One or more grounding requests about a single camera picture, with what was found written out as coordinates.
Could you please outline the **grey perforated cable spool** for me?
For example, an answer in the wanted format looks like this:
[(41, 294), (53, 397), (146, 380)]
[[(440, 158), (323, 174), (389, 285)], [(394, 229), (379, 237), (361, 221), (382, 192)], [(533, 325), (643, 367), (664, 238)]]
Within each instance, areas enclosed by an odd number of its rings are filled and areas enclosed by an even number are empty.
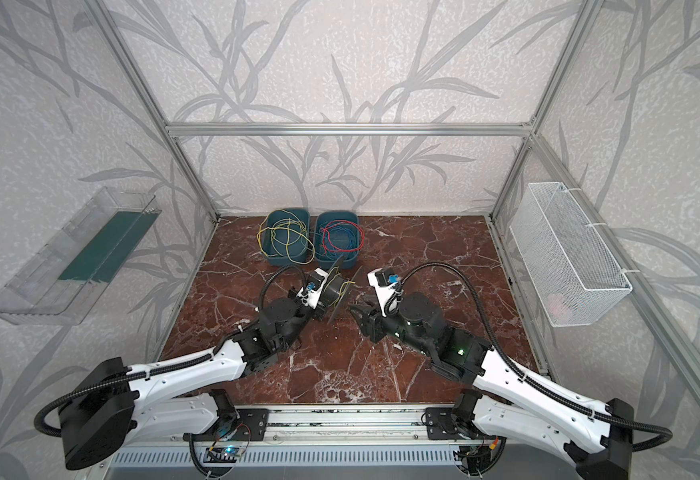
[(331, 325), (334, 322), (340, 312), (340, 309), (347, 302), (353, 288), (357, 285), (357, 273), (355, 273), (350, 279), (346, 279), (342, 275), (342, 267), (344, 262), (345, 255), (340, 255), (328, 270), (329, 277), (324, 292), (329, 295), (331, 304), (323, 317), (327, 325)]

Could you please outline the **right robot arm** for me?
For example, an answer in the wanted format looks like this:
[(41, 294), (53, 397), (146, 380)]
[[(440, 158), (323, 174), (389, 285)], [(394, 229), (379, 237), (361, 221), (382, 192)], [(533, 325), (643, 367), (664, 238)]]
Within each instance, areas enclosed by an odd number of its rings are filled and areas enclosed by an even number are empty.
[(455, 266), (440, 266), (468, 289), (486, 338), (449, 324), (423, 293), (405, 293), (407, 280), (390, 268), (369, 272), (375, 300), (349, 309), (372, 342), (393, 337), (427, 356), (435, 373), (465, 385), (451, 412), (460, 434), (523, 442), (562, 459), (583, 479), (627, 479), (634, 454), (672, 439), (669, 428), (636, 421), (623, 400), (586, 397), (513, 360), (475, 287)]

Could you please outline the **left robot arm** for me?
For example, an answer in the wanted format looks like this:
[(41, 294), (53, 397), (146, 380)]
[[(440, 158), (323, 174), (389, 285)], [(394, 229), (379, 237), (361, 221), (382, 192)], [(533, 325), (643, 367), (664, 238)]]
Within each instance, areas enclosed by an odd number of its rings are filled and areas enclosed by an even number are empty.
[(66, 468), (81, 470), (145, 437), (203, 435), (229, 422), (221, 391), (184, 396), (267, 369), (326, 312), (333, 301), (326, 290), (338, 268), (299, 275), (300, 290), (272, 302), (260, 298), (257, 319), (213, 348), (148, 364), (127, 366), (119, 357), (101, 362), (76, 389), (38, 411), (35, 430), (61, 439)]

